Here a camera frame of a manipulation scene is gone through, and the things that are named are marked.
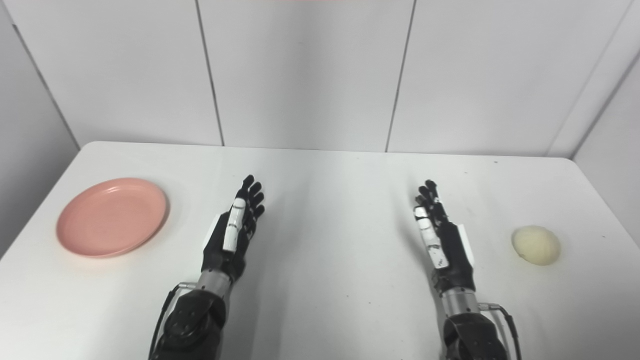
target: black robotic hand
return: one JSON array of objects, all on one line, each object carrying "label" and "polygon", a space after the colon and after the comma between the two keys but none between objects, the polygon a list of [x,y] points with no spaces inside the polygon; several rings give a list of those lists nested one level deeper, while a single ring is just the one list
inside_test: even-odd
[{"label": "black robotic hand", "polygon": [[434,266],[433,286],[445,311],[443,338],[450,360],[506,360],[495,325],[481,311],[500,310],[513,335],[516,358],[520,345],[513,318],[498,304],[478,303],[473,278],[473,255],[462,225],[449,221],[436,183],[427,180],[418,189],[413,209],[420,235]]},{"label": "black robotic hand", "polygon": [[[228,295],[234,282],[242,276],[244,254],[264,212],[260,203],[262,185],[252,175],[244,179],[233,205],[220,215],[203,253],[198,282],[180,283],[167,296],[156,330],[149,358],[152,360],[213,360],[220,349],[222,328],[227,322]],[[179,288],[192,290],[178,298],[164,323],[164,332],[156,344],[164,313]]]},{"label": "black robotic hand", "polygon": [[205,247],[202,271],[219,270],[232,281],[244,272],[244,254],[256,228],[256,221],[264,213],[262,184],[254,183],[253,175],[244,179],[233,205],[220,215],[218,223]]}]

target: pink plate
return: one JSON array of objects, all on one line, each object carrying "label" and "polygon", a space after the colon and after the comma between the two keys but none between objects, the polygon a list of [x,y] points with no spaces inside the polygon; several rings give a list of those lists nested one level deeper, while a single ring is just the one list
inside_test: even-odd
[{"label": "pink plate", "polygon": [[56,232],[67,250],[93,258],[129,252],[162,226],[167,205],[154,183],[123,177],[99,183],[74,197],[60,214]]}]

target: black cable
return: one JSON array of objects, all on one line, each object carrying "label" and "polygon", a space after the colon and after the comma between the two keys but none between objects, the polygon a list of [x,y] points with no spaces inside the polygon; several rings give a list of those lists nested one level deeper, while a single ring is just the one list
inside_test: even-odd
[{"label": "black cable", "polygon": [[162,305],[162,310],[160,311],[160,317],[158,317],[158,321],[156,323],[156,329],[154,330],[154,335],[151,338],[151,348],[149,349],[149,359],[151,359],[151,355],[153,355],[154,350],[156,349],[156,340],[158,337],[158,332],[160,331],[160,325],[162,324],[162,319],[164,318],[164,314],[166,313],[171,301],[175,297],[175,294],[178,292],[180,285],[176,285],[172,291],[166,295],[166,299],[164,300],[164,304]]},{"label": "black cable", "polygon": [[515,347],[516,349],[516,359],[522,360],[522,354],[520,353],[520,340],[518,340],[518,331],[516,330],[515,322],[513,322],[513,316],[509,315],[506,309],[504,309],[504,307],[502,306],[500,306],[500,312],[504,316],[504,320],[507,321],[509,331],[511,331],[511,337],[513,338],[513,347]]}]

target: cable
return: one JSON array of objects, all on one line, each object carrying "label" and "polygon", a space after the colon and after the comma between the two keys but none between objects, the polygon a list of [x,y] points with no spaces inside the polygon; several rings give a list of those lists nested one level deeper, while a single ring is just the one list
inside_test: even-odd
[{"label": "cable", "polygon": [[516,323],[513,321],[513,316],[509,315],[507,310],[500,304],[493,302],[479,302],[478,308],[480,311],[499,310],[504,316],[504,320],[507,321],[511,337],[513,338],[513,347],[516,349],[516,360],[522,360],[522,354],[520,353],[520,340],[518,340],[518,331],[516,330]]},{"label": "cable", "polygon": [[173,290],[169,291],[169,293],[166,295],[166,299],[164,300],[164,304],[162,305],[162,310],[160,311],[160,316],[158,317],[158,321],[156,323],[156,329],[154,330],[154,335],[151,338],[151,348],[149,349],[149,359],[151,359],[151,355],[153,355],[154,350],[156,349],[156,340],[158,337],[158,332],[160,331],[160,325],[162,324],[162,319],[164,318],[164,314],[169,308],[169,304],[171,304],[171,301],[175,297],[175,294],[178,292],[178,289],[180,287],[181,287],[180,284],[176,285],[173,288]]},{"label": "cable", "polygon": [[513,316],[509,315],[506,309],[504,309],[504,307],[502,306],[500,306],[500,312],[504,316],[504,320],[509,326],[509,331],[511,331],[511,337],[513,338],[513,347],[515,347],[516,349],[516,359],[522,360],[522,354],[520,353],[520,340],[518,340],[518,331],[516,330],[516,324],[513,321]]}]

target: white finger segment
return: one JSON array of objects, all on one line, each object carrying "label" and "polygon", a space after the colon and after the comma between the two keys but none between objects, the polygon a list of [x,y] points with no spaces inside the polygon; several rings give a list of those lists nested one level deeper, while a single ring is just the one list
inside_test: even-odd
[{"label": "white finger segment", "polygon": [[225,239],[222,243],[222,250],[236,252],[238,243],[238,233],[242,228],[242,219],[244,210],[246,209],[246,201],[236,198],[229,212],[229,221],[225,229]]},{"label": "white finger segment", "polygon": [[460,233],[460,240],[462,240],[462,247],[465,249],[465,254],[467,255],[467,261],[474,267],[474,263],[476,259],[474,258],[474,253],[471,252],[471,244],[469,243],[469,237],[467,236],[467,230],[463,224],[456,225],[458,226],[458,233]]},{"label": "white finger segment", "polygon": [[444,251],[442,251],[442,242],[438,235],[436,235],[433,224],[427,217],[427,211],[423,207],[418,206],[413,209],[413,215],[418,223],[420,237],[422,238],[422,242],[424,242],[424,246],[427,248],[433,266],[437,269],[449,266],[449,260],[447,260]]}]

